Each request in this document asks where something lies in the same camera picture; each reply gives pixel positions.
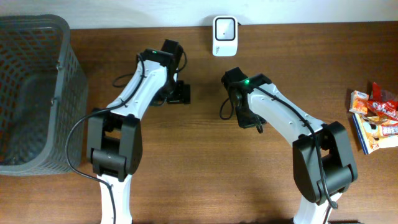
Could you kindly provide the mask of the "orange tissue pack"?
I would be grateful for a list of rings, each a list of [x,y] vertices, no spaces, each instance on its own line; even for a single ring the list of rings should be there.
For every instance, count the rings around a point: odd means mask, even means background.
[[[351,94],[351,101],[349,112],[366,115],[368,113],[367,102],[369,95],[360,91],[353,91]]]

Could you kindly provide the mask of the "red Hacks candy bag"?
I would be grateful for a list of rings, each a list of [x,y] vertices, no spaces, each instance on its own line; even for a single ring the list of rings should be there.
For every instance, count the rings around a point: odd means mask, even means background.
[[[382,89],[376,82],[372,83],[372,94],[367,107],[380,117],[397,121],[397,94]]]

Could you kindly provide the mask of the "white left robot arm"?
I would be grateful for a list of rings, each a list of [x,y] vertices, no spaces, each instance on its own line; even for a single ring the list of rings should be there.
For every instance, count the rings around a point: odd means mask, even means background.
[[[101,189],[101,222],[132,223],[131,180],[142,159],[141,120],[150,106],[189,104],[190,85],[179,80],[183,47],[165,40],[161,49],[145,49],[120,95],[88,120],[86,157]]]

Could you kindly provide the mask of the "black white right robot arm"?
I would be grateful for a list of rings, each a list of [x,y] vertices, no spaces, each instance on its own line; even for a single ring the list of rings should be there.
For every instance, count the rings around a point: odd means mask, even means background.
[[[328,223],[338,199],[358,178],[345,127],[310,116],[261,73],[247,77],[236,67],[221,82],[240,128],[262,133],[269,123],[292,146],[294,181],[302,195],[292,223]]]

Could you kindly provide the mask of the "white barcode scanner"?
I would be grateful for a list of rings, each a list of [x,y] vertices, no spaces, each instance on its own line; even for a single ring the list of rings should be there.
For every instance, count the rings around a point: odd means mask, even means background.
[[[216,16],[212,24],[212,54],[232,57],[238,51],[238,20],[234,16]]]

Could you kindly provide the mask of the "grey plastic mesh basket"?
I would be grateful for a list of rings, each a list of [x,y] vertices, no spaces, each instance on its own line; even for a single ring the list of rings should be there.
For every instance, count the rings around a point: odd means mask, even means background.
[[[54,175],[81,161],[88,82],[55,15],[1,18],[1,174]]]

